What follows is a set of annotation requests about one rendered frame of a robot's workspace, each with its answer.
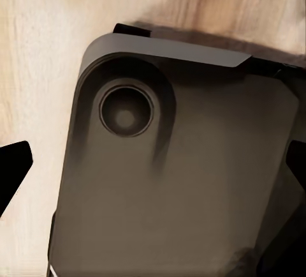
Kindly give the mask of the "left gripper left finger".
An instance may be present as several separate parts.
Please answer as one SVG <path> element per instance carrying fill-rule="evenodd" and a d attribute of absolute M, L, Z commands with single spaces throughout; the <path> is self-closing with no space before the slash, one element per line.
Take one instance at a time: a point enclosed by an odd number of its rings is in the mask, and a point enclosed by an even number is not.
<path fill-rule="evenodd" d="M 0 147 L 0 217 L 33 164 L 28 141 Z"/>

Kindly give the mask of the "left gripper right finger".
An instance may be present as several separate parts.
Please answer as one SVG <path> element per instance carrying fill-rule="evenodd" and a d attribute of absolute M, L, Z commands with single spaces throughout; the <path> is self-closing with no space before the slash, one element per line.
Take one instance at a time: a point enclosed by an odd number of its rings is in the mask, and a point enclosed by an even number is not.
<path fill-rule="evenodd" d="M 297 140 L 290 142 L 286 164 L 306 192 L 306 143 Z"/>

